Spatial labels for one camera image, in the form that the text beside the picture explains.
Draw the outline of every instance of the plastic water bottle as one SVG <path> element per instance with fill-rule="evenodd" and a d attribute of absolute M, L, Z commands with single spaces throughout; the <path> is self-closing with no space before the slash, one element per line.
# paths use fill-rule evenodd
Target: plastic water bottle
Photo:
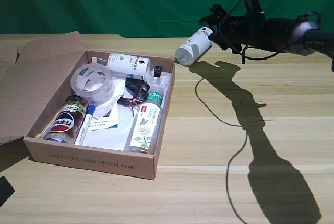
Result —
<path fill-rule="evenodd" d="M 164 89 L 161 87 L 161 67 L 156 66 L 149 79 L 150 89 L 134 118 L 124 151 L 152 154 L 159 133 Z"/>

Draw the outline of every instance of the canned drink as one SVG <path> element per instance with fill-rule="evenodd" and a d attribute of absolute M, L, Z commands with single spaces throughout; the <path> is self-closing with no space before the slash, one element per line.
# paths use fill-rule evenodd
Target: canned drink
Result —
<path fill-rule="evenodd" d="M 74 144 L 87 108 L 88 102 L 83 97 L 78 95 L 67 97 L 45 139 Z"/>

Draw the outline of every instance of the marker pen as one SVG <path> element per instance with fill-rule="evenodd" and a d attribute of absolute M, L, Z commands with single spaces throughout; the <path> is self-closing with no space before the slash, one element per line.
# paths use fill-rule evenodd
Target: marker pen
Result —
<path fill-rule="evenodd" d="M 94 114 L 94 111 L 95 111 L 95 105 L 90 105 L 88 110 L 87 110 L 87 114 L 86 114 L 86 117 L 81 125 L 81 128 L 80 128 L 80 131 L 78 133 L 78 136 L 75 140 L 75 145 L 82 145 L 82 142 L 84 142 L 84 138 L 86 136 L 86 133 L 87 133 L 87 130 L 88 130 L 88 127 L 89 127 L 89 124 L 90 124 L 90 121 L 93 117 L 93 114 Z"/>

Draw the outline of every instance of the wooden table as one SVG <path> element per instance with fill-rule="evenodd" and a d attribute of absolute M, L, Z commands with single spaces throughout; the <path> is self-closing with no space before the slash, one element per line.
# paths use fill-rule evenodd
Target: wooden table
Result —
<path fill-rule="evenodd" d="M 0 48 L 43 37 L 3 34 Z M 88 49 L 162 56 L 186 40 L 82 39 Z M 212 113 L 195 95 L 202 77 L 197 93 Z M 36 163 L 16 141 L 0 146 L 0 175 L 16 190 L 0 223 L 333 223 L 333 80 L 322 54 L 241 65 L 213 45 L 199 64 L 176 66 L 154 181 Z"/>

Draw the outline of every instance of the clear packing tape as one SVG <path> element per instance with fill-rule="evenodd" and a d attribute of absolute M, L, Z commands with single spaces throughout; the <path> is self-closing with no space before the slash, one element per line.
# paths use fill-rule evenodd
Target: clear packing tape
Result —
<path fill-rule="evenodd" d="M 78 68 L 72 75 L 71 86 L 77 95 L 96 106 L 107 102 L 115 89 L 110 70 L 97 63 Z"/>

